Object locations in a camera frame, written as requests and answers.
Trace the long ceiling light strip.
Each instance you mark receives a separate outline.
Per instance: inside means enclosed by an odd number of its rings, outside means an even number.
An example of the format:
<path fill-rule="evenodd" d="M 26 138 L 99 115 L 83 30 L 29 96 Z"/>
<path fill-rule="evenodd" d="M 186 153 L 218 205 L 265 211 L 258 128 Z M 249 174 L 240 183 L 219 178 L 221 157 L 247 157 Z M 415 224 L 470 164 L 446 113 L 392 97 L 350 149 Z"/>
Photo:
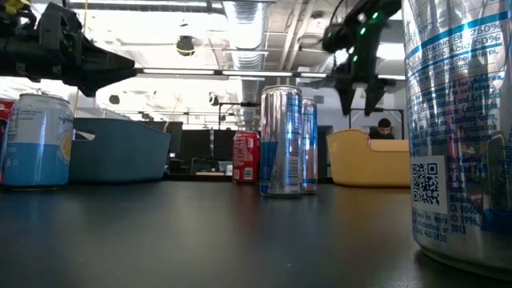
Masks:
<path fill-rule="evenodd" d="M 281 70 L 208 70 L 184 68 L 134 68 L 137 77 L 147 78 L 311 78 L 324 79 L 330 75 L 323 72 Z"/>

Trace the slim silver blue energy can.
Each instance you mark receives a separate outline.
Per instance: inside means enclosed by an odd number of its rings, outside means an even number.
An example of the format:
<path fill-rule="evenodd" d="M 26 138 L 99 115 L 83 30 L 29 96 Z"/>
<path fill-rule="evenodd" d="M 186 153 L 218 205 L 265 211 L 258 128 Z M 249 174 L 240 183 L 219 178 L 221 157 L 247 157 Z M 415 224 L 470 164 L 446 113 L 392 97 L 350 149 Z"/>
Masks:
<path fill-rule="evenodd" d="M 302 92 L 269 86 L 261 98 L 260 193 L 267 197 L 302 194 Z"/>
<path fill-rule="evenodd" d="M 402 0 L 412 231 L 512 281 L 512 0 Z"/>
<path fill-rule="evenodd" d="M 315 194 L 318 188 L 317 104 L 302 100 L 302 192 Z"/>

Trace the person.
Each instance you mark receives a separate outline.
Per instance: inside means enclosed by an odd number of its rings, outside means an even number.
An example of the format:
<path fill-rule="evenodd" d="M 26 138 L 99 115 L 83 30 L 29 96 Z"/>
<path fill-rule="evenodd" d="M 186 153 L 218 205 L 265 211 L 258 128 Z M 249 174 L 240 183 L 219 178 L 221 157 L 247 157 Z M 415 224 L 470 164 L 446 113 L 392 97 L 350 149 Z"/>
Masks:
<path fill-rule="evenodd" d="M 368 133 L 370 139 L 394 140 L 391 133 L 391 121 L 388 118 L 381 118 L 376 129 L 371 129 Z"/>

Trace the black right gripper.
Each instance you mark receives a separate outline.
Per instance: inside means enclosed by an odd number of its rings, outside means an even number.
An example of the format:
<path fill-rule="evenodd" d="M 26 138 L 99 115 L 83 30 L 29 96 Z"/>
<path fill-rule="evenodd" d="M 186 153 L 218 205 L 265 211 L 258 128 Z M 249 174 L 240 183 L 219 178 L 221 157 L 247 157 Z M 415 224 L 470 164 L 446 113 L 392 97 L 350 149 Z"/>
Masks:
<path fill-rule="evenodd" d="M 376 73 L 377 51 L 382 31 L 389 26 L 384 15 L 371 15 L 364 22 L 344 23 L 343 44 L 352 49 L 349 58 L 337 69 L 335 87 L 340 98 L 342 114 L 347 116 L 352 107 L 353 84 L 367 84 L 365 90 L 365 116 L 370 116 L 385 93 L 387 80 L 379 80 Z"/>

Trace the yellow tape piece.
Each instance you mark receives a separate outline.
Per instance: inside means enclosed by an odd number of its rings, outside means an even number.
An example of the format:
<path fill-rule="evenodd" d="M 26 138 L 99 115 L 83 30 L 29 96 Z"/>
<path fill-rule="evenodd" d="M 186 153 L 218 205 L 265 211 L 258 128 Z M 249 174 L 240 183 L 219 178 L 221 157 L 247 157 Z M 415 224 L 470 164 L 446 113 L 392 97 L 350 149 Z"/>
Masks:
<path fill-rule="evenodd" d="M 30 0 L 0 0 L 0 11 L 6 14 L 17 14 L 19 11 L 28 11 L 30 7 Z"/>

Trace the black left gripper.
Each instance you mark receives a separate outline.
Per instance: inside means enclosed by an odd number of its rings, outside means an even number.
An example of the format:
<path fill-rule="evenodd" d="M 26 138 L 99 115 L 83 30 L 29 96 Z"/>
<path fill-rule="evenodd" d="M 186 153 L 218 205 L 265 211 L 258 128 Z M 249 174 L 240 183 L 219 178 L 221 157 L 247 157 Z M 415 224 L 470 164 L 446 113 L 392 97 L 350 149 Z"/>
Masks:
<path fill-rule="evenodd" d="M 83 34 L 64 34 L 56 50 L 42 47 L 38 37 L 0 37 L 0 77 L 60 80 L 95 98 L 98 86 L 136 75 L 134 60 L 96 46 Z"/>

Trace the white and blue soda can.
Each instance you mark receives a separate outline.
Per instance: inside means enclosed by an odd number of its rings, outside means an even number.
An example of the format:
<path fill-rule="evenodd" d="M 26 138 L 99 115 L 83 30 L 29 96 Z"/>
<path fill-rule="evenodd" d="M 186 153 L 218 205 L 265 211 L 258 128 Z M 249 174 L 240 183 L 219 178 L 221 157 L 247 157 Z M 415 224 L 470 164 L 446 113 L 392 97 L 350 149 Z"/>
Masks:
<path fill-rule="evenodd" d="M 21 94 L 6 132 L 2 184 L 49 187 L 68 183 L 74 113 L 55 95 Z"/>

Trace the yellow plastic bin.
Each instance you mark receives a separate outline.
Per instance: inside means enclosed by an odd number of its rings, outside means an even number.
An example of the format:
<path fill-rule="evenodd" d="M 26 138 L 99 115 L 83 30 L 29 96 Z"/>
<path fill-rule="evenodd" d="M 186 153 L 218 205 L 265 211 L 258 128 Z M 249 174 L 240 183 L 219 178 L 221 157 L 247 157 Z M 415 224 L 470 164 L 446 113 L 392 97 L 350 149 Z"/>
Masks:
<path fill-rule="evenodd" d="M 347 129 L 326 137 L 334 183 L 366 188 L 409 188 L 407 140 L 371 139 Z"/>

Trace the blue plastic bin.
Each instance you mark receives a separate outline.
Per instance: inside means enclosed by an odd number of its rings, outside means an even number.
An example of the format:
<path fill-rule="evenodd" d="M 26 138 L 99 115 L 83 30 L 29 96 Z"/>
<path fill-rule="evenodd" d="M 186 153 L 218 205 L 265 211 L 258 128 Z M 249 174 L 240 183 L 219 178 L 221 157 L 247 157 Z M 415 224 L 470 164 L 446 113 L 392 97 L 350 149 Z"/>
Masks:
<path fill-rule="evenodd" d="M 162 178 L 171 135 L 140 122 L 116 118 L 76 118 L 69 181 L 144 182 Z"/>

